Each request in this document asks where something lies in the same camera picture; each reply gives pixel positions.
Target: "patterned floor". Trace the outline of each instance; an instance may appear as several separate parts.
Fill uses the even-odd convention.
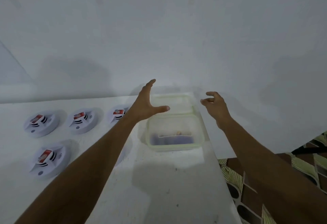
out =
[[[327,132],[317,136],[304,147],[327,146]],[[327,153],[278,154],[280,158],[299,170],[313,184],[327,194]],[[237,158],[218,160],[231,197],[241,220],[245,224],[275,224],[276,222],[262,204],[256,191],[251,187]]]

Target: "red label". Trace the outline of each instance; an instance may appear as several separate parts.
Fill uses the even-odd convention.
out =
[[[84,116],[84,115],[85,115],[84,112],[79,113],[79,114],[77,114],[77,115],[74,115],[74,120],[76,120],[76,119],[78,119],[78,118],[80,118],[80,117],[82,117],[82,116]]]
[[[33,118],[32,120],[30,120],[31,123],[35,123],[37,122],[41,117],[43,117],[43,115],[37,115],[35,118]]]
[[[45,150],[45,151],[43,152],[43,154],[39,157],[38,162],[39,162],[39,163],[43,163],[44,160],[49,156],[49,154],[50,154],[51,152],[52,152],[51,150]]]
[[[120,110],[116,109],[113,114],[118,115],[118,114],[123,114],[123,113],[124,113],[123,109],[120,109]]]

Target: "table surface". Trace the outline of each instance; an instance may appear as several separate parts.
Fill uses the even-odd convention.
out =
[[[13,223],[51,182],[28,174],[27,162],[38,148],[63,142],[72,149],[71,161],[76,159],[108,131],[104,114],[135,99],[1,104],[0,222]],[[72,135],[63,123],[82,107],[96,108],[99,123],[85,134]],[[57,111],[60,124],[49,135],[30,138],[23,123],[42,110]],[[241,223],[211,143],[187,151],[154,152],[145,144],[145,123],[134,127],[87,223]]]

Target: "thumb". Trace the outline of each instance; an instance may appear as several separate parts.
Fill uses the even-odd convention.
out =
[[[164,113],[167,112],[168,110],[170,110],[169,106],[160,106],[160,107],[153,107],[154,109],[154,114],[158,114],[158,113]]]
[[[201,104],[202,104],[203,106],[205,106],[205,107],[207,107],[208,104],[210,103],[210,102],[208,102],[206,99],[201,99],[200,102],[201,102]]]

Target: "forearm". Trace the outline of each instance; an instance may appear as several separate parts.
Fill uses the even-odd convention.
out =
[[[322,223],[324,194],[236,121],[222,127],[250,182],[277,223]]]
[[[136,123],[126,114],[60,173],[16,223],[84,223]]]

